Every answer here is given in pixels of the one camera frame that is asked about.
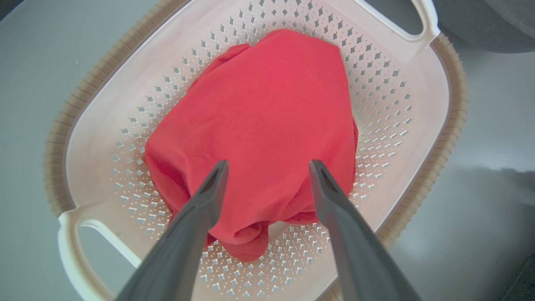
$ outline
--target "basket handle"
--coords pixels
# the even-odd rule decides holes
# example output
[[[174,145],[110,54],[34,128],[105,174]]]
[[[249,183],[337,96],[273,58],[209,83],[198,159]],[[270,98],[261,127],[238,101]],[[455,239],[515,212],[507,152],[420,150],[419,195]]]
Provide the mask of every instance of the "basket handle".
[[[113,293],[95,273],[83,252],[78,232],[81,222],[73,219],[69,211],[63,212],[58,220],[59,256],[75,290],[84,300],[112,301]]]
[[[440,29],[438,28],[437,11],[435,10],[432,0],[411,0],[412,4],[416,8],[416,11],[418,12],[418,15],[420,16],[420,20],[422,21],[422,32],[416,35],[406,32],[403,28],[392,22],[365,0],[354,1],[379,22],[388,27],[388,29],[392,30],[392,32],[394,32],[401,39],[412,44],[412,49],[405,49],[409,51],[409,54],[405,57],[407,61],[410,61],[420,51],[429,47],[431,42],[440,34]]]

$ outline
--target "gray floor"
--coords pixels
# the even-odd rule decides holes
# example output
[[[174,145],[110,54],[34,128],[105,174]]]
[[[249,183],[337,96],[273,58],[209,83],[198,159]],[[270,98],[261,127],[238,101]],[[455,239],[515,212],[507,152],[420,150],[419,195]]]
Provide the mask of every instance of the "gray floor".
[[[44,142],[62,102],[156,0],[26,0],[0,22],[0,299],[78,300],[59,262],[42,182]],[[470,115],[461,140],[392,255],[424,300],[492,300],[535,252],[535,52],[457,45]],[[132,272],[84,231],[117,290]]]

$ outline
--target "laundry basket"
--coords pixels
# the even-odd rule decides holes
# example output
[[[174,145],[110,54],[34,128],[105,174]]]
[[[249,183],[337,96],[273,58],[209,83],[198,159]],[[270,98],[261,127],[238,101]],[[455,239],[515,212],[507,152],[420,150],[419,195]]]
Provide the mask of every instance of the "laundry basket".
[[[113,299],[84,256],[79,227],[98,230],[134,266],[165,231],[170,214],[142,161],[154,128],[214,58],[281,28],[340,48],[360,133],[350,200],[390,246],[438,177],[468,104],[461,63],[437,28],[431,0],[413,3],[423,23],[416,36],[363,0],[156,5],[80,83],[47,142],[45,182],[77,292]],[[341,299],[329,234],[319,223],[274,224],[268,250],[254,262],[215,242],[193,276],[193,300]]]

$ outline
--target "beige ribbed rim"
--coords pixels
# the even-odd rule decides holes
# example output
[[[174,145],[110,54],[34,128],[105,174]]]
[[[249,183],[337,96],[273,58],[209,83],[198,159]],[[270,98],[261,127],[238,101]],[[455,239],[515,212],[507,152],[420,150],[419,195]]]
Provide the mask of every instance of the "beige ribbed rim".
[[[130,55],[187,2],[188,0],[161,0],[149,10],[86,75],[56,116],[48,134],[44,155],[44,181],[48,203],[56,216],[74,209],[67,188],[64,164],[71,129],[78,117]],[[450,107],[448,117],[433,151],[377,234],[387,248],[392,246],[400,236],[401,231],[405,229],[436,182],[440,171],[457,144],[467,116],[468,89],[466,75],[458,53],[443,34],[440,34],[431,43],[431,46],[442,61],[449,82]],[[338,281],[326,291],[320,300],[342,300]]]

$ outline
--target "red fabric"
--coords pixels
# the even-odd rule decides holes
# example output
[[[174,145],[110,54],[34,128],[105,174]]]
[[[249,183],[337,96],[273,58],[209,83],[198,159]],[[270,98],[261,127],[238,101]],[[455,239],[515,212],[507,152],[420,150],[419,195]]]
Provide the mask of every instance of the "red fabric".
[[[317,222],[309,161],[349,193],[357,128],[339,49],[290,30],[231,47],[156,127],[145,162],[175,215],[213,166],[229,160],[218,239],[242,261],[260,257],[276,221]]]

